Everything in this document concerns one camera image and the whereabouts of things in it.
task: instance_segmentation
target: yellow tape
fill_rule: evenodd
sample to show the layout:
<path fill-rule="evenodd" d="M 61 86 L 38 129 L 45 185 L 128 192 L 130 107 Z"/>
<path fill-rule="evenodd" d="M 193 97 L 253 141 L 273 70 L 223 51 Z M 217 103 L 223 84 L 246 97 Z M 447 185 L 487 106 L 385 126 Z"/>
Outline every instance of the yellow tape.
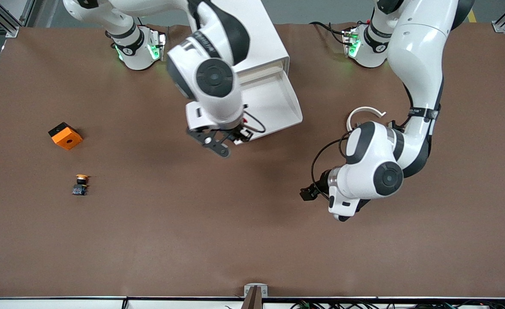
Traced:
<path fill-rule="evenodd" d="M 470 23 L 477 23 L 478 22 L 476 20 L 476 16 L 474 15 L 474 11 L 473 10 L 470 10 L 470 12 L 468 13 L 468 21 Z"/>

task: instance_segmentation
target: white curved hook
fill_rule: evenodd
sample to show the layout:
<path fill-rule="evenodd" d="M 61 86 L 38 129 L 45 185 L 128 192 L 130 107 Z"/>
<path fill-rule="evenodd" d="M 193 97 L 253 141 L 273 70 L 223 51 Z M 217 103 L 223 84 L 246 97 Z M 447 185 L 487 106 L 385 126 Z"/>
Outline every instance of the white curved hook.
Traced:
<path fill-rule="evenodd" d="M 355 110 L 353 110 L 350 115 L 348 116 L 348 120 L 346 121 L 346 129 L 348 131 L 352 131 L 352 125 L 351 125 L 351 120 L 352 120 L 352 116 L 357 113 L 357 112 L 370 112 L 370 113 L 373 113 L 375 114 L 376 116 L 378 116 L 378 118 L 386 115 L 386 112 L 383 112 L 381 113 L 378 109 L 374 108 L 374 107 L 370 107 L 370 106 L 362 106 L 362 107 L 358 107 L 356 108 Z"/>

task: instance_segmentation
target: orange cube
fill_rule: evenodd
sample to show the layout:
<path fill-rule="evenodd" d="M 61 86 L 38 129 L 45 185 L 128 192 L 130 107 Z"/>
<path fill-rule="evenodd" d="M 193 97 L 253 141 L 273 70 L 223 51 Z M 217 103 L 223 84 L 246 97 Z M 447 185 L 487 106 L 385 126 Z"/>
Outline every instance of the orange cube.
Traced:
<path fill-rule="evenodd" d="M 57 127 L 48 131 L 48 134 L 56 145 L 67 150 L 82 142 L 82 137 L 80 137 L 79 133 L 65 122 L 60 123 Z"/>

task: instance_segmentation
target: round black joint cover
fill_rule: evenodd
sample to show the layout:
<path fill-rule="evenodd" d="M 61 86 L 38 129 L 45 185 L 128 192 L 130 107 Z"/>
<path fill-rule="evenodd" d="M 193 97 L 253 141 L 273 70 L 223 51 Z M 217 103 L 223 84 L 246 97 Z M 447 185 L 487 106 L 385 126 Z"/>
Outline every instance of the round black joint cover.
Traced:
<path fill-rule="evenodd" d="M 388 196 L 402 186 L 402 168 L 394 162 L 384 162 L 374 171 L 373 182 L 378 194 Z"/>
<path fill-rule="evenodd" d="M 229 65 L 221 59 L 208 59 L 197 68 L 195 76 L 199 88 L 213 97 L 223 98 L 233 88 L 233 73 Z"/>

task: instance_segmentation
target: brown tabletop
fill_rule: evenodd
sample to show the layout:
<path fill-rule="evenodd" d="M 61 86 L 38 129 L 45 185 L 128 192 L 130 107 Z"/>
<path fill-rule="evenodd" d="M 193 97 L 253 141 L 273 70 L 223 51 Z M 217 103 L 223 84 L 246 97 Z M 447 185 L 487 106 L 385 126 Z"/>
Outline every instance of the brown tabletop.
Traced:
<path fill-rule="evenodd" d="M 100 29 L 23 28 L 0 56 L 0 297 L 505 297 L 505 35 L 451 33 L 426 167 L 345 223 L 303 202 L 347 114 L 401 123 L 387 63 L 360 68 L 325 30 L 279 25 L 304 121 L 222 160 L 187 137 L 164 63 L 133 72 Z M 178 43 L 187 27 L 171 27 Z M 370 116 L 358 115 L 354 122 Z M 66 151 L 47 132 L 84 136 Z M 316 174 L 343 164 L 335 147 Z M 89 174 L 88 196 L 70 194 Z"/>

